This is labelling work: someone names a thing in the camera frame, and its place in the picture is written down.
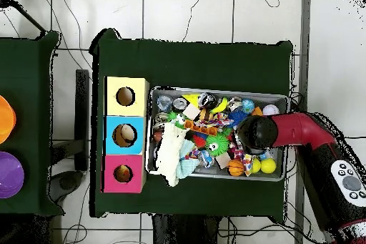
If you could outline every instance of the white remote control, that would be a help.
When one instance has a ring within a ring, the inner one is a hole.
[[[337,160],[331,172],[346,200],[359,207],[366,207],[366,189],[350,163]]]

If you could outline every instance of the gray tray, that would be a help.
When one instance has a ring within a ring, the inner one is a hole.
[[[281,114],[289,112],[290,110],[290,99],[281,94],[255,94],[250,92],[225,92],[220,90],[209,90],[209,89],[188,89],[179,87],[153,87],[149,92],[148,101],[148,112],[150,115],[147,120],[147,144],[146,144],[146,170],[157,175],[157,171],[154,169],[154,148],[157,146],[156,142],[152,137],[152,126],[155,115],[159,112],[157,106],[157,97],[160,95],[167,95],[170,97],[178,98],[182,94],[200,94],[202,92],[209,92],[217,97],[241,97],[242,99],[250,99],[254,101],[255,106],[259,106],[261,109],[268,104],[274,104],[278,107]],[[255,174],[251,174],[249,177],[241,175],[239,177],[233,177],[229,175],[227,168],[221,170],[219,165],[214,163],[210,168],[197,167],[196,170],[190,175],[190,177],[210,177],[218,179],[231,179],[231,180],[260,180],[260,181],[280,181],[285,176],[285,166],[287,161],[287,149],[286,147],[278,147],[269,150],[273,158],[276,160],[277,168],[272,174],[264,174],[259,171]]]

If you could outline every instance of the green table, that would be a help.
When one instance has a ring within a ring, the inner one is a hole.
[[[188,177],[167,187],[148,175],[141,194],[100,192],[103,78],[144,77],[150,87],[167,85],[289,94],[292,44],[204,44],[127,40],[105,29],[90,48],[93,61],[91,215],[169,213],[271,216],[283,220],[285,180],[260,182]]]
[[[51,165],[51,54],[59,34],[36,40],[0,38],[0,95],[16,113],[16,126],[0,151],[13,154],[24,169],[24,185],[13,197],[0,199],[0,213],[61,215],[49,199]]]

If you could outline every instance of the black nozzle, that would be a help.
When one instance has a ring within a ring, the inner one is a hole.
[[[253,150],[263,150],[275,143],[278,129],[270,117],[249,116],[237,129],[240,142]]]

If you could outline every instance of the blue box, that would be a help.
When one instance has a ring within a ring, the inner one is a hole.
[[[131,125],[137,132],[137,138],[133,145],[120,147],[113,140],[113,131],[118,125]],[[106,155],[139,155],[142,153],[144,141],[144,118],[143,117],[118,117],[107,116]]]

